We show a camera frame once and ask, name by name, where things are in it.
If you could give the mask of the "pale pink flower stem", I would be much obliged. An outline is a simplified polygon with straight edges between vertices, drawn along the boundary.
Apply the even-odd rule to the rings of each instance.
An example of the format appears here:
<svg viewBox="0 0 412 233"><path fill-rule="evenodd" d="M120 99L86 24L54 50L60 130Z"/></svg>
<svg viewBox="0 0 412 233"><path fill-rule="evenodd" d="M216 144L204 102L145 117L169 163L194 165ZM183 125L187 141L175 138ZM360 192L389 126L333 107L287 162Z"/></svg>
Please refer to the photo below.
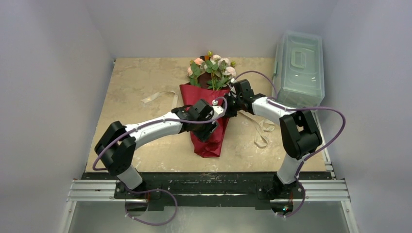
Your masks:
<svg viewBox="0 0 412 233"><path fill-rule="evenodd" d="M218 87L223 88L226 87L228 82L232 79L235 78L236 76L236 70L233 67L233 64L236 64L235 62L230 62L228 58L221 58L220 60L217 61L218 65Z"/></svg>

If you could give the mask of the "cream ribbon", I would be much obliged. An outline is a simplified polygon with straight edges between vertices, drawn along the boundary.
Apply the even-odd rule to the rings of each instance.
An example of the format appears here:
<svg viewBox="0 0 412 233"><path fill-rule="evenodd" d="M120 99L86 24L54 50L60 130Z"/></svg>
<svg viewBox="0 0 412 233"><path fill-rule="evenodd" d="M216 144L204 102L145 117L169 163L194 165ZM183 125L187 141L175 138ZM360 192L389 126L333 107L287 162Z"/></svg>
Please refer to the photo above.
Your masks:
<svg viewBox="0 0 412 233"><path fill-rule="evenodd" d="M167 93L173 94L172 108L175 108L178 103L178 94L174 91L156 92L148 97L141 99L140 101L143 103L149 103ZM266 137L264 132L266 133L272 132L275 129L275 124L267 119L264 119L258 122L255 120L255 118L250 113L241 112L241 114L244 115L247 119L249 119L256 129L254 144L260 149L266 148L268 146L268 137Z"/></svg>

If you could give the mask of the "white flower stem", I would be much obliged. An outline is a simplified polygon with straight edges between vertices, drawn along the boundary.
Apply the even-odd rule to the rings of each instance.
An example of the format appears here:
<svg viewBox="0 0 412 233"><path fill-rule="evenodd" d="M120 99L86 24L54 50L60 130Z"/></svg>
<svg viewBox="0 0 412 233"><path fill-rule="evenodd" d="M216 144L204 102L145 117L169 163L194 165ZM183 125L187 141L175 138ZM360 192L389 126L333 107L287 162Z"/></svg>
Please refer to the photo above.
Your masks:
<svg viewBox="0 0 412 233"><path fill-rule="evenodd" d="M218 65L217 61L221 59L221 56L213 54L212 51L208 51L207 56L210 56L210 60L205 61L205 72L209 73L211 75L211 83L209 84L212 86L212 89L214 91L220 90L221 88L218 87L218 76L217 76L217 71L218 71Z"/></svg>

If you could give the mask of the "peach flower stem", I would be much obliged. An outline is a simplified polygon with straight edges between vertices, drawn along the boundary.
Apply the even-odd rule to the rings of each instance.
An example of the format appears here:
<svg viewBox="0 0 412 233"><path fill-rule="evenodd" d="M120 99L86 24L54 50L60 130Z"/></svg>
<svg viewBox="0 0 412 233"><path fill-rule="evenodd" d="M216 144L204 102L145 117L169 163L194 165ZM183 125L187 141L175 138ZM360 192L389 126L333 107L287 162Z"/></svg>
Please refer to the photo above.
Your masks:
<svg viewBox="0 0 412 233"><path fill-rule="evenodd" d="M205 64L205 60L202 57L190 61L190 66L187 69L190 85L201 87L199 77L205 73Z"/></svg>

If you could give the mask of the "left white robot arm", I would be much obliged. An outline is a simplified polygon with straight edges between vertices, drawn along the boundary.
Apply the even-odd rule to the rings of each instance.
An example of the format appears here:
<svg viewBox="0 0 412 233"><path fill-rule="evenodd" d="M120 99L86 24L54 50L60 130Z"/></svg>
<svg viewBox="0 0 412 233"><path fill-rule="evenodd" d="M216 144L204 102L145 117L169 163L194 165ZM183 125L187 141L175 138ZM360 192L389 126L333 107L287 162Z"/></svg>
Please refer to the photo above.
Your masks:
<svg viewBox="0 0 412 233"><path fill-rule="evenodd" d="M218 118L224 108L218 101L209 104L201 99L194 105L176 107L163 116L138 124L123 125L115 121L109 125L94 151L104 170L117 177L125 186L126 193L134 199L143 196L145 185L138 170L132 165L135 150L165 136L192 132L206 141L218 127Z"/></svg>

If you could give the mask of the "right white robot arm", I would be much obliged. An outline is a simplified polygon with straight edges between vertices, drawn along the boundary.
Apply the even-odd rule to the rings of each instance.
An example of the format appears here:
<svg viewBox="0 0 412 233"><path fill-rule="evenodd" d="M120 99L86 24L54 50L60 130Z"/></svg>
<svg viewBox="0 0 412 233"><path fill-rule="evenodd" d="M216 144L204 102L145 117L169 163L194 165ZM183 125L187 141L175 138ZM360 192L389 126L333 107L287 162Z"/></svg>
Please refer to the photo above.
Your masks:
<svg viewBox="0 0 412 233"><path fill-rule="evenodd" d="M225 117L235 117L241 110L263 117L278 125L286 155L268 190L270 198L283 198L296 187L304 160L322 144L319 128L311 110L289 110L270 97L254 93L247 80L230 85L225 95L228 103Z"/></svg>

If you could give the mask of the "orange black small clip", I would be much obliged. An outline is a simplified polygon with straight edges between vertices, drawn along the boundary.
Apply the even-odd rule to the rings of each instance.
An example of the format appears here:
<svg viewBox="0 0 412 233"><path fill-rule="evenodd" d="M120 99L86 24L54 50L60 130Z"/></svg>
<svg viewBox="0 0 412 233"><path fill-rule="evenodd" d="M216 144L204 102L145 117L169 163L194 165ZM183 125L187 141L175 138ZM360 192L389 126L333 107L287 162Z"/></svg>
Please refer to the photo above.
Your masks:
<svg viewBox="0 0 412 233"><path fill-rule="evenodd" d="M207 56L207 55L200 56L200 58L203 59L204 61L210 60L210 56Z"/></svg>

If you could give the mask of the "clear plastic storage box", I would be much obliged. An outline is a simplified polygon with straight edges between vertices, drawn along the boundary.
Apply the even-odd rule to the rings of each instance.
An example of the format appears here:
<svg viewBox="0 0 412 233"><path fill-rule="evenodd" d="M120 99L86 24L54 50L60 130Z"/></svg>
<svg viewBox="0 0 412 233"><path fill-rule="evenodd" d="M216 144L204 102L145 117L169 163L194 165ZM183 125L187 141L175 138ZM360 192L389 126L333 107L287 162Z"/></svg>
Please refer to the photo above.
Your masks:
<svg viewBox="0 0 412 233"><path fill-rule="evenodd" d="M319 106L325 96L322 38L286 31L276 47L276 101L291 107Z"/></svg>

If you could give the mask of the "aluminium rail frame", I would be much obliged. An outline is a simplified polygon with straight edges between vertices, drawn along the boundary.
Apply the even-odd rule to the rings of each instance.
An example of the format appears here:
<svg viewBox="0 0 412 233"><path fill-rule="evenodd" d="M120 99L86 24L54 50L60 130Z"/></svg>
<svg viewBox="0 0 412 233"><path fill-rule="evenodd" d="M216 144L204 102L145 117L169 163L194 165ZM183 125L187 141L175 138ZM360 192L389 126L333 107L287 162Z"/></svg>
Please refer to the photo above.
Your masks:
<svg viewBox="0 0 412 233"><path fill-rule="evenodd" d="M272 172L143 172L144 182L131 193L107 173L84 173L73 181L69 201L141 204L150 211L166 206L253 207L290 213L302 202L349 201L343 180L329 172L303 172L299 184L282 194L273 188Z"/></svg>

